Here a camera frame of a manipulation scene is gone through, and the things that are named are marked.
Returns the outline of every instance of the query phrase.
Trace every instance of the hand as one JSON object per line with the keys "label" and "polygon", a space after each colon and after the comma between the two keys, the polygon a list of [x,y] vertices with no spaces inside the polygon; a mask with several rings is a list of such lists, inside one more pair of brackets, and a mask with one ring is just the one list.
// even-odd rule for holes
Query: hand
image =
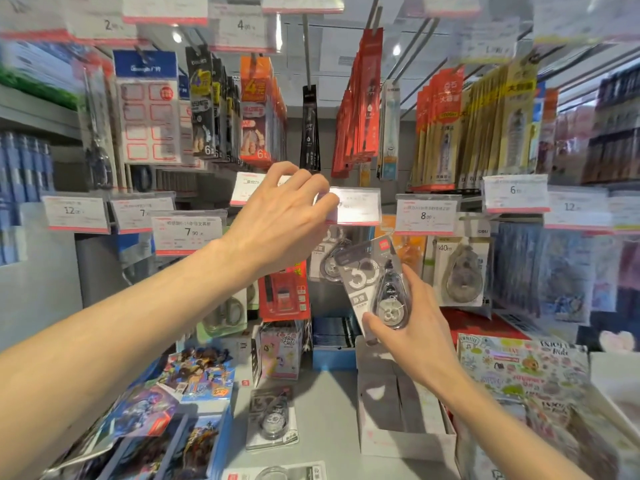
{"label": "hand", "polygon": [[[278,186],[283,175],[292,175]],[[290,162],[273,165],[234,220],[224,240],[248,260],[253,279],[277,273],[306,260],[326,235],[326,217],[338,207],[338,196],[327,193],[314,205],[329,182]]]}
{"label": "hand", "polygon": [[406,327],[393,330],[372,313],[365,313],[363,322],[414,381],[442,399],[457,374],[467,375],[458,361],[449,324],[433,288],[405,264],[403,272],[409,281],[413,304]]}

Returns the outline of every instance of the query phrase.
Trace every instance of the left hand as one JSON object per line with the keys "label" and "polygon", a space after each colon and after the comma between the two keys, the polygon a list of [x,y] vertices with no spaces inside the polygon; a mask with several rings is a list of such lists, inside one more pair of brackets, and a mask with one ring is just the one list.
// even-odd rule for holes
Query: left hand
{"label": "left hand", "polygon": [[[278,186],[283,175],[292,175]],[[254,279],[306,260],[326,235],[327,215],[340,200],[327,193],[329,182],[291,162],[274,164],[234,220],[223,240],[242,259],[249,259]]]}

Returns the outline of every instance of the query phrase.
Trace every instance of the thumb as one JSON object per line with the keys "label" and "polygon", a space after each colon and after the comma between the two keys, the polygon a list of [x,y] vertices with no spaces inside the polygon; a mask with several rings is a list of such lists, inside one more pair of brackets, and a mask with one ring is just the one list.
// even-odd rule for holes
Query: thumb
{"label": "thumb", "polygon": [[389,346],[394,339],[394,331],[385,325],[384,322],[382,322],[382,320],[373,313],[365,312],[362,316],[362,322],[366,327],[369,327],[373,332],[373,335],[375,335],[378,340],[382,342],[382,345],[389,350]]}

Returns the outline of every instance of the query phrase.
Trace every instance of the red logo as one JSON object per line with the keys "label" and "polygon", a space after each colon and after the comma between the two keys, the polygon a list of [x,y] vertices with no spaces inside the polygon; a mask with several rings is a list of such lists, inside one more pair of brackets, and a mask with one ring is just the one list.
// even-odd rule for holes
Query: red logo
{"label": "red logo", "polygon": [[165,86],[164,88],[160,89],[160,97],[162,97],[162,99],[164,99],[165,101],[171,101],[171,99],[173,99],[173,89],[169,86]]}

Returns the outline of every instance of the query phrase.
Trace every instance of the forearm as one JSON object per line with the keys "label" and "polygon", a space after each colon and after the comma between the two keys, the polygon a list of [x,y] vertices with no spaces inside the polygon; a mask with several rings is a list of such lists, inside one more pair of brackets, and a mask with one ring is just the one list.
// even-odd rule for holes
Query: forearm
{"label": "forearm", "polygon": [[477,443],[512,480],[587,480],[580,468],[508,414],[464,371],[437,395],[470,430]]}
{"label": "forearm", "polygon": [[213,241],[0,355],[2,478],[35,459],[48,466],[172,341],[255,279],[232,246]]}

